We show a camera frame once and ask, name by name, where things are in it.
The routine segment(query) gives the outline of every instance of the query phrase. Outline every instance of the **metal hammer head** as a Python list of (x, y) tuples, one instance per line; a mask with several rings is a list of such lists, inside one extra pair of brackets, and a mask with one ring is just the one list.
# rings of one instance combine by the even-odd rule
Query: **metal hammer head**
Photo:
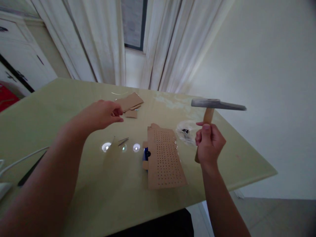
[(213, 109), (247, 110), (243, 105), (225, 103), (219, 99), (192, 99), (191, 106)]

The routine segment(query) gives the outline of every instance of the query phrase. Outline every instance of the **finger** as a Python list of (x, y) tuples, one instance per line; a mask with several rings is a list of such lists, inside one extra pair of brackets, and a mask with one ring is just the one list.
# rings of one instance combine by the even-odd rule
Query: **finger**
[(196, 133), (196, 137), (195, 137), (195, 144), (199, 145), (201, 143), (202, 140), (202, 135), (201, 135), (201, 129), (199, 131), (197, 131)]
[(121, 117), (117, 117), (117, 116), (111, 117), (111, 118), (110, 118), (110, 124), (113, 124), (113, 123), (115, 123), (115, 122), (124, 122), (124, 119), (121, 118)]
[(123, 115), (122, 109), (115, 109), (114, 111), (116, 111), (118, 115)]
[(218, 127), (215, 124), (211, 124), (211, 132), (212, 132), (211, 140), (213, 143), (221, 143), (221, 144), (226, 143), (224, 136), (221, 134), (221, 132), (219, 131)]
[(203, 124), (201, 134), (202, 141), (201, 144), (209, 145), (211, 143), (211, 126), (209, 124)]
[(119, 113), (118, 113), (117, 110), (114, 110), (114, 111), (113, 111), (113, 114), (114, 114), (114, 116), (118, 116), (118, 117), (119, 117)]
[(123, 110), (119, 103), (113, 102), (113, 110), (116, 110), (119, 115), (123, 115)]

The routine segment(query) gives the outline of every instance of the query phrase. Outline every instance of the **light green table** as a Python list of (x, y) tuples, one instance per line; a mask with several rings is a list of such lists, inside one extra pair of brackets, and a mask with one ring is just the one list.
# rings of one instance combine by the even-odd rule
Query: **light green table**
[[(9, 165), (49, 146), (58, 129), (84, 107), (132, 92), (145, 101), (138, 118), (125, 118), (124, 123), (96, 131), (87, 139), (63, 230), (65, 236), (105, 236), (205, 200), (201, 168), (194, 161), (195, 146), (177, 140), (188, 186), (164, 190), (148, 190), (147, 173), (142, 169), (143, 150), (133, 150), (134, 144), (142, 146), (147, 140), (147, 126), (151, 123), (175, 130), (180, 121), (201, 121), (205, 109), (191, 107), (192, 96), (56, 79), (0, 113), (0, 158)], [(218, 163), (229, 190), (277, 174), (216, 111), (213, 123), (227, 140)], [(114, 136), (113, 146), (104, 153), (102, 145), (112, 143)], [(117, 141), (126, 137), (129, 140), (124, 149), (118, 147)], [(1, 182), (13, 183), (14, 187), (0, 202), (0, 216), (19, 193), (18, 181), (40, 156), (23, 161), (1, 177)]]

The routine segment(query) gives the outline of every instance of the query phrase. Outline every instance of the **floor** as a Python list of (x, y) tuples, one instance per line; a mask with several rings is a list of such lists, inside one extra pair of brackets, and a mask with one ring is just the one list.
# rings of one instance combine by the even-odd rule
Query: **floor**
[[(239, 199), (230, 193), (252, 237), (316, 236), (316, 200)], [(213, 237), (206, 202), (187, 207), (195, 236)]]

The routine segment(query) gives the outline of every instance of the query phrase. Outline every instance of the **clear plastic bag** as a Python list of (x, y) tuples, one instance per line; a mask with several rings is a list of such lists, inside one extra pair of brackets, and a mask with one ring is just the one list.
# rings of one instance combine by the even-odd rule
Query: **clear plastic bag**
[(178, 123), (176, 133), (186, 145), (195, 146), (195, 135), (200, 128), (193, 120), (185, 120)]

